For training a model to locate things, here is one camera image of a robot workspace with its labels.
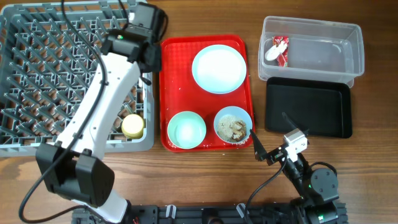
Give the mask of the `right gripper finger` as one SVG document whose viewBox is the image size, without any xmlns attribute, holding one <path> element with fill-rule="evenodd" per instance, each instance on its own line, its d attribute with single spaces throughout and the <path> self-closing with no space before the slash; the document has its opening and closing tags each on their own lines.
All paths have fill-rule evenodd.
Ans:
<svg viewBox="0 0 398 224">
<path fill-rule="evenodd" d="M 282 117 L 292 129 L 299 129 L 304 135 L 308 136 L 308 128 L 306 126 L 296 123 L 286 112 L 282 112 Z"/>
<path fill-rule="evenodd" d="M 250 134 L 253 140 L 254 146 L 254 155 L 257 161 L 264 161 L 267 159 L 267 151 L 264 149 L 264 146 L 260 142 L 259 138 L 255 134 L 255 132 L 251 129 Z"/>
</svg>

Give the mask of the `red snack wrapper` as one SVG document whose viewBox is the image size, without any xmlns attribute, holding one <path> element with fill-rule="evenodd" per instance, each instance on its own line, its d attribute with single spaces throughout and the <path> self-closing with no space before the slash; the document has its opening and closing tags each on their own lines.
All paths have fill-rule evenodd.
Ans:
<svg viewBox="0 0 398 224">
<path fill-rule="evenodd" d="M 272 43 L 273 45 L 277 45 L 285 41 L 288 45 L 287 49 L 277 57 L 277 62 L 280 67 L 288 66 L 288 51 L 289 51 L 289 37 L 288 36 L 273 36 Z"/>
</svg>

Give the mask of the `yellow cup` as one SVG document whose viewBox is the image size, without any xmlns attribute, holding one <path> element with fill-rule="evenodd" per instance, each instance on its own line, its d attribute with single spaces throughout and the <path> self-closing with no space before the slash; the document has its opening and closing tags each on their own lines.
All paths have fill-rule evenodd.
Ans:
<svg viewBox="0 0 398 224">
<path fill-rule="evenodd" d="M 129 139 L 140 139 L 144 132 L 144 120 L 138 114 L 127 115 L 121 124 L 121 130 Z"/>
</svg>

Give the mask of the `green bowl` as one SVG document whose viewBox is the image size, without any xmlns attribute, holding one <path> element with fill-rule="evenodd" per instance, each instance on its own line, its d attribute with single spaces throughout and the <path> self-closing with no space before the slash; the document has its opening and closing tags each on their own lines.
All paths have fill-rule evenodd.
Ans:
<svg viewBox="0 0 398 224">
<path fill-rule="evenodd" d="M 206 124 L 199 114 L 181 111 L 169 121 L 167 135 L 173 145 L 181 149 L 193 149 L 203 142 Z"/>
</svg>

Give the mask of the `white napkin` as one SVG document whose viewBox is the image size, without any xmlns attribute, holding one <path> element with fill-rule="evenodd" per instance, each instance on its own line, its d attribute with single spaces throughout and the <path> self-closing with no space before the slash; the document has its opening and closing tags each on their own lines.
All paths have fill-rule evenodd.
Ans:
<svg viewBox="0 0 398 224">
<path fill-rule="evenodd" d="M 286 49 L 288 45 L 285 41 L 282 41 L 281 43 L 277 45 L 273 45 L 266 53 L 265 53 L 265 59 L 267 61 L 273 61 L 276 60 L 277 57 L 282 54 Z"/>
</svg>

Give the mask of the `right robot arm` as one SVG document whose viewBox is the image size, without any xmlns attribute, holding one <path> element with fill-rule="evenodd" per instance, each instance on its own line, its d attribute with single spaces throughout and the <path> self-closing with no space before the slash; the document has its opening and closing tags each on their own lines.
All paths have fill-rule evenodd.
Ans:
<svg viewBox="0 0 398 224">
<path fill-rule="evenodd" d="M 300 195 L 290 203 L 295 222 L 337 223 L 340 216 L 336 205 L 339 199 L 336 169 L 326 162 L 309 164 L 302 154 L 309 145 L 309 130 L 301 130 L 287 113 L 282 113 L 282 117 L 292 130 L 284 135 L 283 144 L 270 152 L 265 150 L 254 131 L 250 131 L 256 160 L 266 161 L 270 166 L 280 163 L 280 169 L 251 194 L 244 210 L 244 221 L 249 221 L 248 209 L 254 196 L 283 173 Z"/>
</svg>

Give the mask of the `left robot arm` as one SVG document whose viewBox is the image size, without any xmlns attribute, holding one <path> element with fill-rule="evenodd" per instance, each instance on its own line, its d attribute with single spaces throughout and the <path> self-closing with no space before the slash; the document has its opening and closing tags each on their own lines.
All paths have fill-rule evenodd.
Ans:
<svg viewBox="0 0 398 224">
<path fill-rule="evenodd" d="M 162 33 L 111 30 L 99 68 L 71 123 L 54 145 L 41 144 L 36 161 L 47 190 L 77 202 L 108 223 L 132 223 L 130 201 L 114 189 L 114 171 L 103 161 L 106 141 L 126 95 L 143 73 L 161 69 Z"/>
</svg>

